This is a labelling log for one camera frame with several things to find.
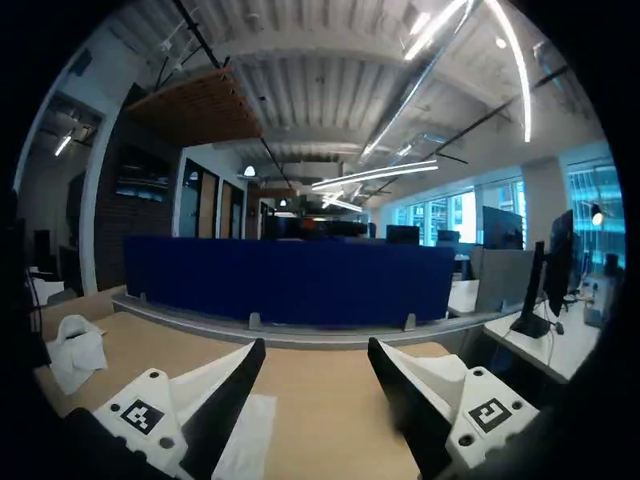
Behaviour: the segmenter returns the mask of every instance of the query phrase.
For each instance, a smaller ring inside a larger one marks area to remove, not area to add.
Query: dark brick wall
[[[133,145],[171,165],[169,196],[152,202],[115,194],[118,155],[124,145]],[[98,290],[125,282],[122,242],[127,235],[171,235],[175,180],[181,148],[129,119],[124,109],[107,145],[96,199],[94,220],[95,275]]]

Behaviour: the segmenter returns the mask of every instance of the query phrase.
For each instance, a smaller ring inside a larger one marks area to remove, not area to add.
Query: blue fabric divider
[[[415,245],[261,242],[204,238],[125,240],[130,295],[247,321],[401,326],[445,316],[454,250]]]

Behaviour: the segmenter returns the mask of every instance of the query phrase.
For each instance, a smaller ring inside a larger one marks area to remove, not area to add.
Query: monitor stand
[[[545,243],[536,242],[534,252],[534,264],[531,267],[529,286],[526,288],[524,305],[520,318],[511,324],[513,331],[526,335],[527,337],[540,338],[549,331],[549,321],[534,313],[535,301],[538,297],[538,285],[540,284],[540,273],[544,262]]]
[[[522,312],[520,318],[511,324],[511,329],[527,337],[540,338],[549,332],[549,321],[534,312]]]

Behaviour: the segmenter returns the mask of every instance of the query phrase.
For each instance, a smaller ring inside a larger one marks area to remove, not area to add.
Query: wooden ceiling panel
[[[136,122],[182,147],[260,138],[262,131],[240,95],[231,67],[169,86],[131,105]]]

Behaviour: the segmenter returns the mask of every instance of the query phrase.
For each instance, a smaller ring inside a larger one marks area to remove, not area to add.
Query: desk surface
[[[531,338],[509,329],[520,316],[520,312],[492,320],[484,325],[484,331],[517,355],[547,372],[558,382],[566,383],[595,346],[600,330],[588,326],[582,319],[584,303],[575,303],[564,308],[556,318],[547,307],[548,318],[559,321],[564,327],[564,335],[558,335],[552,326],[544,337]],[[544,304],[538,305],[536,315],[544,318]]]
[[[175,377],[240,347],[126,313],[103,318],[95,325],[106,332],[107,370],[95,372],[68,397],[48,369],[37,371],[43,390],[60,415],[77,406],[98,408],[148,368]],[[437,343],[401,350],[423,357],[447,354]],[[388,403],[366,350],[267,348],[251,393],[278,399],[265,479],[418,476],[404,438],[392,429]]]
[[[478,296],[479,280],[466,280],[451,283],[449,304],[447,310],[450,314],[462,317],[475,311],[475,299]]]

